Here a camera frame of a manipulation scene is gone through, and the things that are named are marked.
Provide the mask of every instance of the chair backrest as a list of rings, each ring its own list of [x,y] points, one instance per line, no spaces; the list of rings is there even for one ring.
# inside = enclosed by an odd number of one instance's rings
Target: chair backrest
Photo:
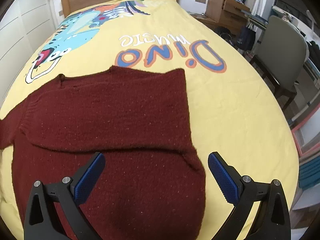
[[[257,53],[280,86],[290,90],[306,57],[303,36],[284,20],[271,16]]]

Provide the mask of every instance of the bed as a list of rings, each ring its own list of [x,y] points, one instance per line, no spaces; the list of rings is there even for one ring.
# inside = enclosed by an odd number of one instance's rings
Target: bed
[[[267,85],[235,49],[176,0],[61,1],[66,19],[17,76],[1,107],[1,119],[59,73],[83,76],[111,65],[159,73],[183,68],[192,142],[206,172],[206,208],[198,239],[211,239],[233,208],[207,166],[213,151],[255,181],[279,179],[290,208],[298,178],[291,131]],[[0,159],[0,216],[21,240],[12,153],[10,146]],[[249,231],[258,205],[240,239]]]

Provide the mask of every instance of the blue gripper pad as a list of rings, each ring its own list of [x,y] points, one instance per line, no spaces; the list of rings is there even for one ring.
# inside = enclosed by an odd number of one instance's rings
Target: blue gripper pad
[[[97,183],[105,164],[106,159],[104,155],[100,153],[79,180],[79,183],[75,186],[74,192],[74,201],[77,205],[86,202],[94,185]]]
[[[239,201],[238,187],[213,153],[209,154],[208,166],[227,202],[236,205]]]

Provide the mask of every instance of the maroon knit sweater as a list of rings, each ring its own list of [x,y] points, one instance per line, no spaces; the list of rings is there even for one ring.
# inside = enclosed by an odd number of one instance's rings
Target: maroon knit sweater
[[[199,233],[205,173],[191,142],[182,69],[60,74],[0,121],[0,149],[11,144],[22,222],[36,180],[72,176],[101,151],[106,167],[80,207],[103,239],[192,240]],[[58,214],[76,239],[60,207]]]

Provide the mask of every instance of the cartoon dinosaur print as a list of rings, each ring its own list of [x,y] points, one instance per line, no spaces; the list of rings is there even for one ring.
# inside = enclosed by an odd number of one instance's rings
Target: cartoon dinosaur print
[[[134,16],[137,13],[150,15],[139,10],[137,6],[146,7],[143,0],[123,1],[116,4],[96,6],[67,17],[52,38],[43,46],[36,60],[32,62],[32,66],[26,75],[26,83],[30,84],[35,79],[49,73],[61,57],[90,41],[105,22],[118,17]],[[78,32],[85,26],[88,26],[89,30]],[[36,74],[40,65],[46,62],[52,62],[52,64],[48,69]]]

